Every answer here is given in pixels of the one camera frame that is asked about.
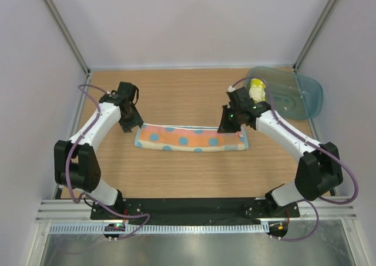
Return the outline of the blue orange dotted towel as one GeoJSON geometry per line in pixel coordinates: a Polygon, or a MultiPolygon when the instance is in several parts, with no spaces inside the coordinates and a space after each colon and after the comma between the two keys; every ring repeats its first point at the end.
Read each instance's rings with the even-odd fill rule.
{"type": "Polygon", "coordinates": [[[184,152],[244,151],[246,131],[218,133],[216,127],[145,123],[137,130],[134,146],[141,149],[184,152]]]}

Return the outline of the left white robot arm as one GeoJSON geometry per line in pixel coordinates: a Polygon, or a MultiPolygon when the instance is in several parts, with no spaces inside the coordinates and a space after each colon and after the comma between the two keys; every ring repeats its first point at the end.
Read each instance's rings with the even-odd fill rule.
{"type": "Polygon", "coordinates": [[[102,178],[96,151],[116,123],[127,133],[141,128],[143,120],[133,102],[100,102],[76,134],[54,146],[56,183],[68,189],[74,203],[87,197],[112,219],[124,215],[125,204],[122,193],[102,178]]]}

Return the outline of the yellow green patterned towel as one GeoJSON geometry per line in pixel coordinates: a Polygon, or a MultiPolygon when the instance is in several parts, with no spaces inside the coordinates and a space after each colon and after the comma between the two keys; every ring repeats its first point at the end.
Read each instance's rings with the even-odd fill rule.
{"type": "Polygon", "coordinates": [[[263,102],[266,100],[265,93],[266,85],[258,78],[252,78],[250,81],[249,95],[255,103],[263,102]]]}

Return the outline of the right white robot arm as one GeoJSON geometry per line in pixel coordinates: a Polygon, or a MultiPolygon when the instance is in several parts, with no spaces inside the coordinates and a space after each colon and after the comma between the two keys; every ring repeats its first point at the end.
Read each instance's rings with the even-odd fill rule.
{"type": "Polygon", "coordinates": [[[219,133],[240,132],[244,124],[273,139],[297,162],[295,179],[266,193],[264,208],[270,216],[279,216],[291,203],[316,200],[343,183],[334,144],[321,144],[302,134],[267,105],[255,105],[244,112],[230,105],[222,109],[219,133]]]}

